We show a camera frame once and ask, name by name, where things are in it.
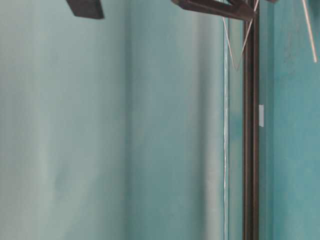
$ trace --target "small white tag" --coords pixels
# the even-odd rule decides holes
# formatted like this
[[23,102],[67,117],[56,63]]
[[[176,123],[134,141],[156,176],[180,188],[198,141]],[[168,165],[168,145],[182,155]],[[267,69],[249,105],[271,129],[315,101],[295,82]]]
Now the small white tag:
[[259,105],[259,126],[264,127],[265,126],[265,106]]

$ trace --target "turquoise painted wall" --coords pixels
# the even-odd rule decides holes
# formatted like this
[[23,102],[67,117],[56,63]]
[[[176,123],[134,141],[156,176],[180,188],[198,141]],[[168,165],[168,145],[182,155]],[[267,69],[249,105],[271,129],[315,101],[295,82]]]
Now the turquoise painted wall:
[[[170,1],[102,4],[99,21],[64,1],[0,9],[0,239],[223,239],[224,81],[241,73],[224,79],[222,19]],[[242,89],[231,86],[236,239]]]
[[0,8],[2,240],[125,239],[125,1],[103,5]]
[[[320,4],[307,4],[319,53]],[[268,236],[263,239],[318,239],[319,64],[313,63],[301,1],[281,0],[262,12],[269,31],[261,29],[261,65],[267,66],[261,72],[267,109],[260,152]]]

